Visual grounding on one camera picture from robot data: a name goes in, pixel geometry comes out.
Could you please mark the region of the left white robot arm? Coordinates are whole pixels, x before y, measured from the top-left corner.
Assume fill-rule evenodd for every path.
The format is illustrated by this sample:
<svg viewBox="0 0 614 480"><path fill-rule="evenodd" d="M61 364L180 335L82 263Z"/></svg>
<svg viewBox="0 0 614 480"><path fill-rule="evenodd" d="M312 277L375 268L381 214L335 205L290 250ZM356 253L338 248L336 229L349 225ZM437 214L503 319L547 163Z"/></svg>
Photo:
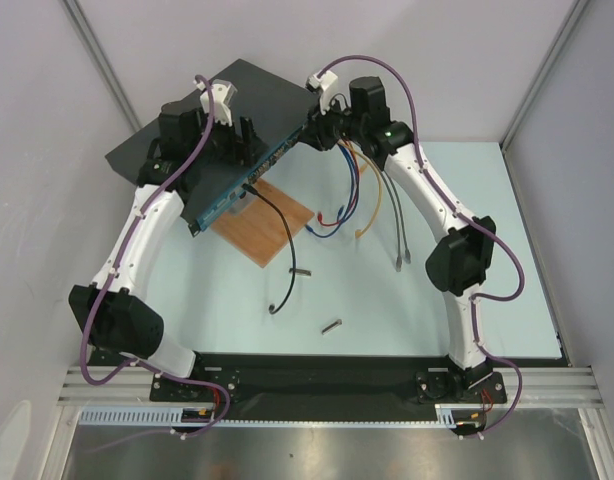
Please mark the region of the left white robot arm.
<svg viewBox="0 0 614 480"><path fill-rule="evenodd" d="M136 190L107 260L68 297L82 332L79 366L88 383L111 379L88 371L87 350L96 347L120 355L124 366L173 377L172 388L186 400L204 394L207 376L195 368L197 354L166 332L162 316L147 304L147 287L175 221L184 219L194 233L204 230L204 217L240 193L277 143L265 115L252 106L184 99L164 105L156 119L107 154L112 169Z"/></svg>

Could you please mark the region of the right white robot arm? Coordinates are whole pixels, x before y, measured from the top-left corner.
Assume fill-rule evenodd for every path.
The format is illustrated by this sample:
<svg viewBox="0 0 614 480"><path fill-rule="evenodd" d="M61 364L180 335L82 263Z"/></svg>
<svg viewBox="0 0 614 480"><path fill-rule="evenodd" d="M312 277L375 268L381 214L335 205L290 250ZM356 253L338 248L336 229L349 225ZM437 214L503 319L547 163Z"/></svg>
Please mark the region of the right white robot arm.
<svg viewBox="0 0 614 480"><path fill-rule="evenodd" d="M381 80L359 77L349 85L350 104L341 107L334 97L338 78L328 71L313 74L306 87L318 97L308 115L302 142L324 151L340 140L351 141L395 181L423 215L436 246L425 262L426 274L445 302L449 325L447 377L450 395L468 402L480 394L492 366L473 333L469 300L480 291L491 265L496 225L462 209L435 169L415 144L411 128L394 121Z"/></svg>

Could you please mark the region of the wooden board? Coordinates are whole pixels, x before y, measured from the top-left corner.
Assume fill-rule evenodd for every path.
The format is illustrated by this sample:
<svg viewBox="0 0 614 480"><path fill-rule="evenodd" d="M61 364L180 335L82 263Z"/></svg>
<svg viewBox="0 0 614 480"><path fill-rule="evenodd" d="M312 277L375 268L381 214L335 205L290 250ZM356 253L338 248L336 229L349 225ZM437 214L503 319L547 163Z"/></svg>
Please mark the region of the wooden board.
<svg viewBox="0 0 614 480"><path fill-rule="evenodd" d="M313 211L265 180L257 181L255 188L281 210L293 237L314 217ZM252 195L247 195L243 202L242 209L231 208L224 212L211 229L256 265L265 268L288 246L288 236L272 207Z"/></svg>

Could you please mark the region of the dark grey network switch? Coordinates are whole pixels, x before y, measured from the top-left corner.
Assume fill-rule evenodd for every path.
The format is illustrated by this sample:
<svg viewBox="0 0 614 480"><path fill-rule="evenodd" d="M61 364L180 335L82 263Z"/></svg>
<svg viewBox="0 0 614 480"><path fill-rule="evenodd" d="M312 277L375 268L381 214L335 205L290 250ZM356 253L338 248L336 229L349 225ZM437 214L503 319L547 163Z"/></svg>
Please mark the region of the dark grey network switch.
<svg viewBox="0 0 614 480"><path fill-rule="evenodd" d="M229 83L230 125L214 124L199 155L173 182L180 214L191 234L206 230L299 140L316 94L238 59L213 76ZM160 114L106 155L111 168L135 186L160 185L189 159L207 123L200 96L190 93L161 107Z"/></svg>

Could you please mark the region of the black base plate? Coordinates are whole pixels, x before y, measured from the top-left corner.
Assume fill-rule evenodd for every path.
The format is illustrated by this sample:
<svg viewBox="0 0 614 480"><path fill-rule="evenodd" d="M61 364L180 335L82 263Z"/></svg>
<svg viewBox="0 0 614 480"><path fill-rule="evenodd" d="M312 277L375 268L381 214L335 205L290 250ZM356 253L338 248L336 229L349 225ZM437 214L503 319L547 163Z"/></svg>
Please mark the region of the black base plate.
<svg viewBox="0 0 614 480"><path fill-rule="evenodd" d="M459 404L489 409L508 399L494 372L463 389L446 357L263 355L205 353L192 371L195 381L225 388L219 406L241 416L314 415L353 420L403 419L425 406Z"/></svg>

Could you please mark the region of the aluminium rail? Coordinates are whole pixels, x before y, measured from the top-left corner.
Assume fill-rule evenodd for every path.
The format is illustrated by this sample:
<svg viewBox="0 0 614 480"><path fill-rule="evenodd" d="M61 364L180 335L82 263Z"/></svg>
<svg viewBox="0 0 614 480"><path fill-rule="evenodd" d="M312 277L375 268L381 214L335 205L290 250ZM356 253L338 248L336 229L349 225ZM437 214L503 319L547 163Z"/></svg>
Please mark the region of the aluminium rail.
<svg viewBox="0 0 614 480"><path fill-rule="evenodd" d="M523 389L518 407L602 408L596 379L585 368L523 368ZM152 406L149 399L153 375L139 367L128 367L108 383L93 386L78 367L68 369L58 395L59 406Z"/></svg>

